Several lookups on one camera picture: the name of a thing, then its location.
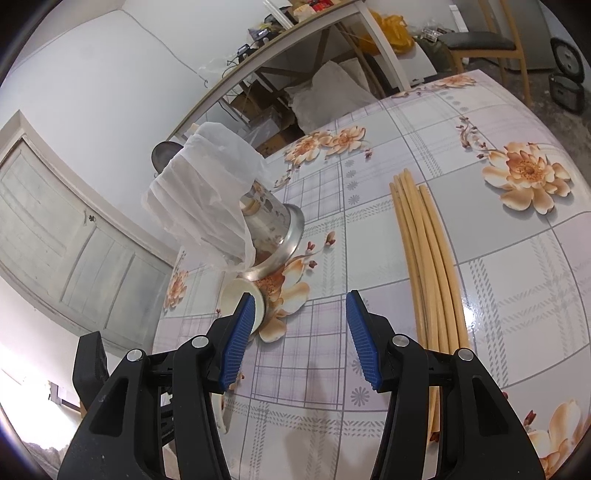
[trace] white cloth sack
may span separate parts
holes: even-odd
[[[376,98],[362,89],[333,61],[328,61],[312,77],[312,85],[291,91],[291,109],[304,133],[318,130],[336,118],[371,105]]]

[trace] black chair seat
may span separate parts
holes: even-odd
[[[450,50],[517,50],[511,40],[493,32],[458,32],[439,36]]]

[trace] metal screw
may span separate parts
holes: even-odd
[[[204,346],[207,346],[208,343],[209,340],[204,335],[200,335],[191,340],[191,345],[193,345],[195,348],[203,348]]]
[[[392,338],[392,343],[396,346],[407,346],[410,341],[408,340],[408,337],[404,335],[396,335]]]
[[[469,362],[470,360],[472,360],[474,358],[474,354],[472,353],[472,350],[468,350],[467,348],[460,348],[457,355],[465,362]]]
[[[142,350],[138,350],[137,348],[134,348],[133,350],[127,352],[127,360],[129,360],[130,362],[137,362],[142,358],[142,356]]]

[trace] door panel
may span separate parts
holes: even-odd
[[[102,329],[134,253],[96,228],[74,267],[61,301]]]
[[[151,351],[172,269],[105,221],[24,142],[0,164],[0,267],[77,335]]]
[[[158,322],[153,318],[160,318],[167,283],[165,274],[142,258],[134,257],[119,289],[105,334],[113,331],[140,345],[152,341],[155,334],[152,329]]]
[[[60,192],[66,188],[64,184],[41,164],[31,150],[23,147],[20,150],[0,180],[0,192],[11,209],[37,236],[52,243],[53,249],[63,254],[84,220],[84,205],[78,201],[78,208],[74,208],[63,197],[67,192]],[[30,164],[32,161],[43,170],[34,169]]]

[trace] rattan stick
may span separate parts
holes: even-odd
[[[402,176],[402,187],[403,191],[410,204],[410,210],[413,215],[415,225],[417,227],[418,243],[420,247],[420,255],[423,263],[423,271],[426,285],[426,295],[424,295],[426,310],[427,310],[427,346],[429,350],[439,351],[439,338],[437,328],[437,294],[438,288],[437,280],[435,278],[435,266],[433,264],[433,257],[429,249],[427,240],[427,234],[425,232],[425,226],[423,223],[423,217],[421,215],[420,202],[422,201],[419,197],[418,190],[415,186],[413,176],[405,169]],[[435,395],[435,401],[429,402],[429,428],[427,432],[427,440],[430,438],[433,428],[439,425],[439,411],[437,407],[437,388],[434,388],[435,392],[430,392],[430,400]]]
[[[450,292],[447,273],[443,264],[441,245],[435,234],[435,225],[433,225],[433,219],[429,216],[427,211],[427,200],[425,199],[425,196],[428,195],[428,191],[423,185],[421,185],[419,191],[421,193],[421,208],[423,209],[425,231],[427,232],[427,239],[429,240],[433,262],[435,263],[437,281],[439,282],[441,303],[438,303],[438,306],[443,309],[443,312],[441,313],[443,315],[441,318],[443,324],[440,324],[441,336],[439,344],[443,353],[454,353],[459,348],[460,343],[457,335],[456,315],[453,309],[452,293]]]
[[[402,210],[400,193],[396,190],[394,183],[390,184],[390,193],[392,194],[392,202],[394,203],[396,219],[398,220],[398,227],[402,236],[402,245],[404,246],[404,255],[408,265],[408,276],[410,277],[410,287],[413,295],[414,316],[417,324],[417,339],[419,345],[425,348],[427,346],[427,332],[425,329],[424,303],[421,281],[418,276],[417,258],[411,241],[410,227]]]
[[[410,204],[408,202],[408,197],[404,192],[404,187],[402,185],[402,180],[399,176],[394,176],[394,184],[396,187],[396,191],[398,192],[398,196],[400,197],[401,204],[402,204],[402,212],[404,214],[404,219],[408,225],[408,231],[410,233],[411,238],[411,245],[413,247],[413,254],[414,258],[417,262],[418,268],[418,278],[420,282],[420,299],[421,305],[423,310],[423,328],[421,329],[424,334],[424,344],[421,343],[423,348],[428,348],[428,333],[427,333],[427,312],[426,312],[426,304],[427,304],[427,284],[425,282],[425,271],[424,271],[424,261],[423,257],[421,256],[420,251],[420,244],[418,242],[418,233],[417,233],[417,224],[414,221],[413,213],[410,209]]]
[[[470,348],[470,342],[468,341],[468,330],[466,328],[466,321],[464,319],[462,296],[460,295],[460,287],[457,281],[456,270],[453,266],[452,253],[449,245],[447,244],[446,236],[443,233],[443,227],[439,221],[437,209],[435,207],[435,203],[433,202],[433,198],[429,193],[429,190],[427,190],[425,185],[421,185],[419,190],[421,191],[421,195],[425,201],[425,206],[427,207],[427,212],[431,219],[431,224],[434,227],[437,242],[439,243],[441,256],[443,257],[443,265],[445,266],[447,281],[452,293],[453,310],[455,312],[459,345],[461,348]]]

